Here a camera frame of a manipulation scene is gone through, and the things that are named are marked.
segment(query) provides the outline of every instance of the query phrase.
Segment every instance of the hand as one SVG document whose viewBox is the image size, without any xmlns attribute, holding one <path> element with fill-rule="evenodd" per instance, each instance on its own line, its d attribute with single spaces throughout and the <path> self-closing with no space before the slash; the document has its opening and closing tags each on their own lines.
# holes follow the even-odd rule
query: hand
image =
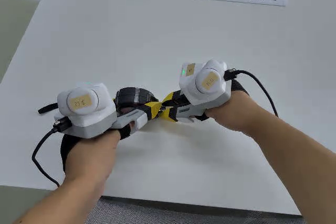
<svg viewBox="0 0 336 224">
<path fill-rule="evenodd" d="M 261 110 L 262 108 L 246 93 L 233 91 L 228 102 L 207 110 L 205 114 L 230 130 L 246 134 Z"/>
<path fill-rule="evenodd" d="M 81 179 L 103 188 L 112 172 L 119 140 L 120 133 L 110 131 L 102 136 L 84 139 L 77 143 L 67 157 L 65 181 Z"/>
</svg>

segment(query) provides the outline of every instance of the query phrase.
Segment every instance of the person's left hand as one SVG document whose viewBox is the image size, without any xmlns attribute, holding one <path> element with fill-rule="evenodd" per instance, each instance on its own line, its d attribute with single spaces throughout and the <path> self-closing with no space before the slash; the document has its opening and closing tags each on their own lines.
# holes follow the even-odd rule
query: person's left hand
<svg viewBox="0 0 336 224">
<path fill-rule="evenodd" d="M 110 131 L 79 141 L 66 158 L 65 181 L 81 179 L 103 187 L 112 172 L 119 140 L 120 133 Z"/>
</svg>

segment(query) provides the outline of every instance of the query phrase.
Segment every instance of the gray plastic part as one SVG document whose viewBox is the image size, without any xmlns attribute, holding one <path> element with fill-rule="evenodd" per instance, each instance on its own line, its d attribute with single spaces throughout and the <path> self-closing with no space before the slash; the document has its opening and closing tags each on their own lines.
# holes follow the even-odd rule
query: gray plastic part
<svg viewBox="0 0 336 224">
<path fill-rule="evenodd" d="M 202 103 L 199 105 L 189 104 L 177 109 L 176 118 L 190 118 L 191 116 L 201 116 L 205 110 L 212 109 L 223 105 L 231 98 L 231 81 L 226 82 L 225 93 L 211 102 Z"/>
<path fill-rule="evenodd" d="M 78 127 L 73 125 L 69 129 L 63 131 L 63 133 L 81 138 L 96 137 L 107 131 L 111 127 L 111 125 L 116 121 L 116 119 L 117 119 L 117 112 L 114 112 L 98 123 L 95 123 L 87 127 Z"/>
<path fill-rule="evenodd" d="M 125 115 L 117 118 L 117 121 L 113 123 L 111 129 L 122 129 L 131 122 L 137 122 L 136 120 L 145 114 L 142 110 L 133 110 Z"/>
</svg>

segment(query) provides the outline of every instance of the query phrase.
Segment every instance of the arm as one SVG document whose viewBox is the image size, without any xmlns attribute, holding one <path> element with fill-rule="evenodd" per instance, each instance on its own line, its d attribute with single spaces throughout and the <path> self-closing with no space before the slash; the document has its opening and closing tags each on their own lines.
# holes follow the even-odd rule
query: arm
<svg viewBox="0 0 336 224">
<path fill-rule="evenodd" d="M 236 91 L 206 114 L 252 137 L 310 224 L 335 223 L 336 154 Z"/>
<path fill-rule="evenodd" d="M 118 131 L 82 140 L 69 153 L 64 183 L 14 223 L 84 223 L 112 172 Z"/>
</svg>

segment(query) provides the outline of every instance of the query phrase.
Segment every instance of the black cable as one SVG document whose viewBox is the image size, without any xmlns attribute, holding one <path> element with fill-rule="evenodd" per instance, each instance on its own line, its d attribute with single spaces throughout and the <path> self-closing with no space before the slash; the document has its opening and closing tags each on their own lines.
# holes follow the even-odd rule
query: black cable
<svg viewBox="0 0 336 224">
<path fill-rule="evenodd" d="M 55 109 L 58 109 L 58 104 L 57 103 L 52 103 L 52 104 L 49 104 L 49 105 L 39 109 L 37 112 L 39 114 L 44 114 L 44 113 L 47 113 L 47 112 L 55 110 Z"/>
<path fill-rule="evenodd" d="M 270 102 L 270 104 L 272 106 L 272 109 L 274 111 L 274 115 L 276 115 L 277 117 L 279 117 L 277 109 L 275 108 L 275 105 L 274 105 L 274 102 L 273 102 L 271 96 L 269 95 L 269 93 L 267 92 L 267 90 L 265 89 L 265 87 L 261 84 L 261 82 L 258 80 L 258 78 L 254 74 L 252 74 L 252 73 L 250 73 L 248 71 L 245 71 L 245 70 L 230 69 L 230 70 L 225 71 L 224 79 L 225 80 L 235 79 L 237 77 L 237 75 L 240 74 L 240 73 L 243 73 L 243 74 L 246 74 L 246 75 L 250 76 L 252 79 L 254 79 L 258 83 L 258 85 L 261 87 L 261 89 L 263 90 L 263 92 L 267 96 L 267 98 L 268 98 L 268 100 L 269 100 L 269 102 Z"/>
<path fill-rule="evenodd" d="M 42 139 L 40 142 L 38 142 L 38 144 L 35 147 L 35 150 L 33 151 L 32 154 L 32 161 L 34 162 L 34 164 L 36 165 L 37 169 L 51 182 L 55 183 L 57 187 L 59 187 L 59 183 L 53 179 L 52 177 L 49 176 L 49 174 L 47 174 L 43 168 L 41 167 L 41 165 L 39 164 L 39 162 L 36 160 L 36 154 L 37 152 L 40 150 L 41 146 L 44 144 L 44 142 L 51 136 L 53 135 L 55 132 L 57 132 L 57 130 L 55 128 L 51 129 Z"/>
</svg>

